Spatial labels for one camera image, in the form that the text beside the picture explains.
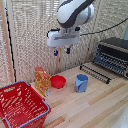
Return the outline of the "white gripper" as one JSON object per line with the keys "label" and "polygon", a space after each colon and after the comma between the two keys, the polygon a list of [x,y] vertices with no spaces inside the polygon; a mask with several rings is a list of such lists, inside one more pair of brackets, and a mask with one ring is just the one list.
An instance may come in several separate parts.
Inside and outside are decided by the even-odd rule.
{"label": "white gripper", "polygon": [[[52,29],[47,33],[47,45],[58,47],[72,45],[80,40],[80,28],[77,29]],[[70,54],[71,48],[67,48],[66,53]],[[54,49],[54,56],[58,55],[58,50]]]}

